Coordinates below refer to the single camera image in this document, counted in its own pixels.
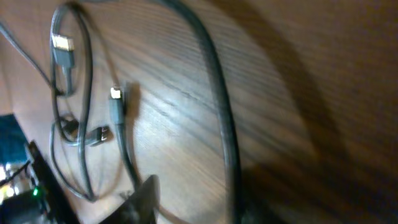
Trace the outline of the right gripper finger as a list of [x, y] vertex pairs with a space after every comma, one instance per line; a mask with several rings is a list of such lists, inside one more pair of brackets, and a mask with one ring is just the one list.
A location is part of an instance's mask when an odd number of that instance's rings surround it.
[[100, 224], [153, 224], [159, 209], [159, 178], [150, 175], [111, 215]]

